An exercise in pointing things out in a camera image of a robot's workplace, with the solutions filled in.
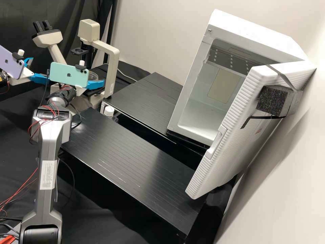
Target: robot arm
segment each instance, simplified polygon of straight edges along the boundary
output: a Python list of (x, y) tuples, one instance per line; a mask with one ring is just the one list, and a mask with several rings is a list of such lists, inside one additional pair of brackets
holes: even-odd
[(65, 107), (76, 96), (71, 86), (48, 97), (48, 105), (34, 111), (31, 139), (39, 145), (38, 189), (33, 211), (24, 216), (19, 243), (61, 243), (62, 215), (53, 208), (58, 151), (69, 141), (71, 113)]

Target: label sticker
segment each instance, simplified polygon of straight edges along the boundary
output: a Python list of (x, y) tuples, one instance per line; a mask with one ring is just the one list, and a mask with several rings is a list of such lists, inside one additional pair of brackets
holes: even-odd
[(40, 190), (52, 190), (55, 186), (55, 176), (57, 174), (57, 161), (42, 161)]
[(114, 91), (114, 84), (111, 84), (111, 88), (109, 90), (109, 93), (113, 93), (113, 91)]

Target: black fabric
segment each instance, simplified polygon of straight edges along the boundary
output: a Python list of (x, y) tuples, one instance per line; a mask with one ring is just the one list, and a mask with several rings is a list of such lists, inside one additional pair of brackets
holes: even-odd
[(98, 11), (98, 16), (96, 21), (100, 24), (101, 29), (100, 29), (100, 39), (103, 36), (104, 30), (105, 30), (105, 25), (107, 22), (107, 18), (109, 15), (109, 12), (112, 8), (113, 5), (113, 0), (100, 0), (100, 7)]

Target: white knob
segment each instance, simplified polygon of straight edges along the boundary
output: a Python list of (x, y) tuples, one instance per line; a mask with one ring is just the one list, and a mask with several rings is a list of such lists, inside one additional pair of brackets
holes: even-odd
[(19, 49), (17, 53), (19, 56), (24, 56), (25, 51), (23, 49)]
[(114, 108), (112, 106), (106, 106), (104, 109), (104, 114), (107, 117), (113, 117), (114, 115)]

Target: black cable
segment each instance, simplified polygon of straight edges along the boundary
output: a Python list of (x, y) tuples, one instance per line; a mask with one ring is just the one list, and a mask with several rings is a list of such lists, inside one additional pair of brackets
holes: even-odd
[(19, 236), (17, 234), (9, 234), (9, 233), (0, 233), (0, 236), (13, 236), (17, 240), (19, 239)]
[(75, 106), (73, 104), (70, 104), (71, 107), (73, 107), (73, 109), (78, 113), (79, 117), (80, 117), (80, 121), (74, 125), (71, 126), (71, 130), (75, 129), (78, 125), (81, 124), (82, 118), (81, 118), (81, 114), (80, 112), (75, 108)]
[(9, 217), (0, 217), (0, 221), (4, 220), (14, 220), (14, 221), (22, 221), (22, 218), (9, 218)]
[(43, 97), (42, 97), (42, 100), (41, 100), (41, 103), (40, 103), (39, 107), (42, 105), (42, 103), (43, 103), (43, 100), (44, 100), (44, 97), (45, 97), (46, 88), (47, 88), (47, 84), (48, 84), (48, 75), (49, 75), (49, 70), (47, 70), (47, 71), (46, 71), (46, 83), (45, 83), (45, 90), (44, 90), (44, 93), (43, 93)]
[(16, 232), (17, 234), (19, 234), (18, 231), (16, 231), (13, 227), (11, 227), (11, 226), (8, 225), (8, 224), (2, 224), (2, 223), (0, 223), (0, 225), (3, 225), (3, 226), (5, 226), (5, 227), (7, 227), (7, 229), (12, 230), (12, 231)]
[(249, 122), (250, 119), (283, 119), (285, 118), (286, 116), (281, 116), (281, 117), (278, 117), (278, 116), (249, 116), (245, 122), (243, 123), (243, 125), (241, 126), (240, 129), (243, 129), (245, 128), (245, 126), (247, 125), (247, 123)]
[(66, 205), (68, 205), (68, 203), (70, 202), (70, 199), (71, 199), (72, 194), (73, 194), (74, 189), (75, 189), (75, 179), (74, 179), (73, 171), (72, 171), (72, 169), (70, 168), (70, 166), (69, 166), (66, 162), (64, 162), (62, 159), (59, 159), (59, 161), (61, 161), (62, 163), (64, 163), (65, 166), (67, 166), (67, 168), (68, 168), (68, 169), (70, 170), (70, 172), (71, 172), (72, 179), (73, 179), (73, 187), (72, 187), (72, 190), (71, 190), (71, 192), (70, 192), (70, 196), (69, 196), (69, 198), (68, 198), (68, 201), (67, 201), (67, 202), (62, 206), (62, 208), (61, 208), (61, 210), (62, 210), (62, 209), (64, 209), (64, 207), (65, 207)]

